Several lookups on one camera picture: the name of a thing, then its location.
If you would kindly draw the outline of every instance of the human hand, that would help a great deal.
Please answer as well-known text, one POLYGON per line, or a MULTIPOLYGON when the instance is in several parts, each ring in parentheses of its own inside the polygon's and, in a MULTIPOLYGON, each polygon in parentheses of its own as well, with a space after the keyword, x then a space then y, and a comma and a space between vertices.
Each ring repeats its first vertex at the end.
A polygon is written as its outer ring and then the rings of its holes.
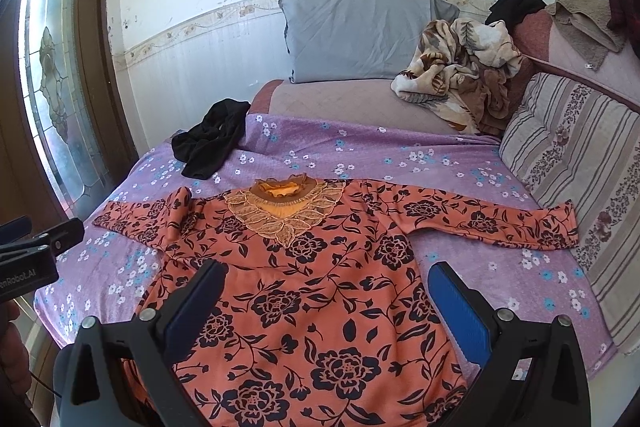
MULTIPOLYGON (((0 306, 7 307, 9 321, 14 321, 20 315, 20 307, 15 301, 0 306)), ((9 322, 4 336, 0 339, 0 365, 17 396, 25 394, 30 389, 29 352, 20 339, 18 328, 12 322, 9 322)))

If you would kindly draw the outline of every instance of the black cable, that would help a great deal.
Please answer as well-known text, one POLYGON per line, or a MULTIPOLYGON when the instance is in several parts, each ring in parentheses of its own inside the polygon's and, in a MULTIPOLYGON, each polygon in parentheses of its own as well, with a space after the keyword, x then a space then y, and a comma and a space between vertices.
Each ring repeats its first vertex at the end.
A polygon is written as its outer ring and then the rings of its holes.
POLYGON ((32 376, 33 378, 35 378, 35 379, 38 381, 38 383, 39 383, 41 386, 43 386, 47 391, 49 391, 51 394, 56 395, 58 398, 62 398, 58 393, 56 393, 56 392, 55 392, 52 388, 50 388, 46 383, 44 383, 42 380, 40 380, 40 378, 36 377, 36 376, 31 372, 31 371, 30 371, 30 373, 31 373, 31 376, 32 376))

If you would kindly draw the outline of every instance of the purple floral blanket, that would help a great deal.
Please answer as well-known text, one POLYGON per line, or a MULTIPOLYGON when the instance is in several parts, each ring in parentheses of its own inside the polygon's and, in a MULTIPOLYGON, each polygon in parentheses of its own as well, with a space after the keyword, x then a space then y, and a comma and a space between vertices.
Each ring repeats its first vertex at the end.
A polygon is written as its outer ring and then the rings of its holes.
MULTIPOLYGON (((318 178, 372 178, 442 188, 516 208, 538 208, 501 162, 498 142, 488 137, 250 114, 244 139, 211 179, 184 178, 182 166, 164 142, 140 159, 110 200, 156 200, 181 186, 206 197, 248 187, 256 178, 307 172, 318 178)), ((84 243, 58 258, 60 279, 37 291, 34 299, 38 315, 60 346, 73 342, 87 315, 104 323, 129 320, 159 268, 158 252, 94 227, 92 219, 87 220, 84 243)), ((410 237, 424 276, 433 263, 447 261, 495 308, 509 307, 530 321, 569 315, 590 377, 615 353, 591 287, 568 251, 512 250, 430 230, 410 237)), ((460 354, 459 359, 465 375, 471 376, 475 368, 460 354)), ((523 366, 516 377, 525 371, 523 366)))

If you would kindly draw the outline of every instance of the shirt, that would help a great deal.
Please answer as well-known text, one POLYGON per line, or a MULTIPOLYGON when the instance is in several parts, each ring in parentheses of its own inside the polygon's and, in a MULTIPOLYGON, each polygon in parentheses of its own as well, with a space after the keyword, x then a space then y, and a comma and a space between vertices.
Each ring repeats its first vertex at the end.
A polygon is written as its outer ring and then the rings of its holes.
MULTIPOLYGON (((138 310, 159 308, 205 259, 225 288, 174 370, 212 425, 430 425, 466 391, 407 234, 436 229, 510 248, 577 243, 570 202, 518 210, 374 180, 258 180, 193 198, 107 204, 94 225, 158 249, 138 310)), ((470 243, 467 255, 473 255, 470 243)), ((135 365, 136 396, 146 394, 135 365)))

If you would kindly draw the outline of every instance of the shirt sleeve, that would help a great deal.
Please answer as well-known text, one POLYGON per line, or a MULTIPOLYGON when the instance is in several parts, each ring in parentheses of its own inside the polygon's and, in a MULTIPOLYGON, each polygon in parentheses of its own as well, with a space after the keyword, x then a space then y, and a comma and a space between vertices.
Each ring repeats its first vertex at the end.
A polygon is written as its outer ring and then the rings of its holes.
POLYGON ((403 233, 435 229, 508 248, 558 250, 578 244, 571 201, 541 210, 520 210, 445 190, 367 180, 381 219, 403 233))
POLYGON ((199 201, 191 198, 191 191, 186 187, 158 201, 109 201, 93 224, 164 251, 194 221, 191 216, 197 211, 199 201))

